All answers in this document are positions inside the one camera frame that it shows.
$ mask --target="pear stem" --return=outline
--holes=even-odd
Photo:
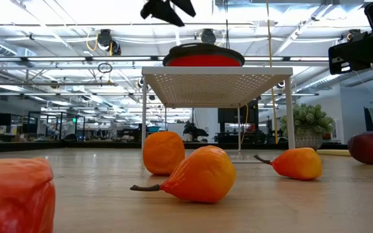
[[[137,185],[133,185],[132,187],[130,187],[130,190],[145,191],[145,192],[159,191],[160,189],[161,189],[161,187],[159,186],[159,184],[155,184],[151,187],[140,187],[140,186],[137,186]]]
[[[270,163],[271,163],[271,161],[269,161],[267,159],[262,159],[258,155],[255,155],[254,158],[256,158],[258,161],[263,162],[263,163],[268,164],[268,165],[270,165]]]

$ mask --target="floor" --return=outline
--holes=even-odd
[[[250,160],[255,151],[229,152]],[[279,151],[257,151],[273,159]],[[236,182],[215,205],[179,201],[153,185],[140,150],[58,149],[0,153],[0,158],[45,157],[57,200],[55,232],[373,232],[373,165],[323,156],[323,177],[302,182],[265,164],[234,164]]]

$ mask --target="fake orange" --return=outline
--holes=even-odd
[[[184,144],[177,133],[152,133],[145,140],[143,163],[152,174],[170,175],[184,158]]]
[[[185,201],[216,203],[234,184],[236,171],[225,151],[216,146],[201,147],[184,159],[162,185],[135,191],[164,190]]]
[[[0,159],[0,233],[52,233],[55,190],[45,159]]]
[[[273,162],[256,159],[273,166],[279,175],[291,177],[301,181],[312,180],[322,175],[322,162],[319,155],[311,148],[297,148],[285,151]]]

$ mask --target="perforated tabletop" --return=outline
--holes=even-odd
[[[143,67],[165,107],[237,108],[293,75],[287,67]]]

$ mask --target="white table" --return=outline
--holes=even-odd
[[[282,81],[285,82],[286,89],[289,148],[295,148],[290,85],[292,68],[143,67],[142,75],[144,76],[142,149],[146,138],[146,87],[148,84],[165,107],[237,108],[238,124],[240,124],[240,108]],[[238,149],[241,149],[240,127]]]

